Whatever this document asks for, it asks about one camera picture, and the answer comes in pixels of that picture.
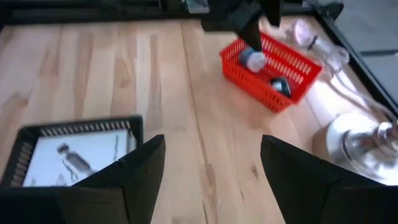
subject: red plastic basket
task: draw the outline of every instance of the red plastic basket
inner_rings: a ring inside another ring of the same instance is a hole
[[[291,104],[300,102],[319,76],[322,67],[267,34],[262,33],[261,39],[267,59],[262,71],[252,73],[239,63],[239,54],[247,45],[238,39],[220,52],[223,73],[227,79],[278,113]],[[289,82],[291,98],[274,90],[269,84],[271,78],[281,76],[285,76]]]

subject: white paper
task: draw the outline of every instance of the white paper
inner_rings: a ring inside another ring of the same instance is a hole
[[[130,137],[130,146],[129,147],[130,147],[129,152],[131,152],[137,148],[137,139],[134,136]]]
[[[126,155],[129,140],[127,130],[39,138],[23,187],[71,186]]]

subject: blue object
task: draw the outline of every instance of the blue object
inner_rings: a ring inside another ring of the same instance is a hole
[[[249,56],[254,53],[254,49],[251,47],[247,47],[239,54],[239,63],[246,67],[246,62]]]
[[[273,78],[270,80],[270,84],[274,90],[285,95],[288,98],[292,97],[292,91],[289,87],[289,82],[285,77]]]

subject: black frame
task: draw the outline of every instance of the black frame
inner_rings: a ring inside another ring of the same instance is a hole
[[[144,122],[141,115],[118,118],[85,119],[59,123],[38,124],[21,127],[14,140],[11,155],[4,170],[1,187],[22,187],[26,170],[39,137],[65,134],[92,133],[128,129],[129,135],[137,139],[137,147],[144,143]]]
[[[91,0],[57,0],[52,5],[48,5],[46,0],[30,0],[30,4],[14,4],[14,2],[22,2],[21,0],[2,0],[0,2],[0,30],[3,26],[22,24],[201,19],[202,26],[206,31],[231,31],[231,28],[225,25],[224,15],[220,13],[190,14],[184,5],[181,7],[174,5],[173,9],[167,9],[167,5],[175,4],[176,1],[179,0],[124,0],[123,11],[118,12],[94,6],[93,3],[90,3]],[[332,3],[325,6],[302,6],[300,2],[302,1],[286,0],[282,8],[282,15],[313,16],[336,45],[347,49],[350,57],[349,65],[371,96],[398,116],[398,103],[370,71],[362,59],[362,55],[351,46],[334,25],[334,20],[343,9],[343,5]]]

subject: wood grain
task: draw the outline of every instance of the wood grain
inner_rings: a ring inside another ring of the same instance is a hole
[[[280,38],[294,19],[283,18],[281,30],[261,26]],[[313,135],[340,113],[373,111],[320,78],[298,105],[270,112],[223,78],[218,53],[235,38],[206,34],[198,21],[6,27],[0,172],[19,126],[139,113],[145,139],[165,134],[167,142],[153,223],[283,223],[262,169],[261,136],[311,152]],[[349,67],[339,76],[366,92]]]

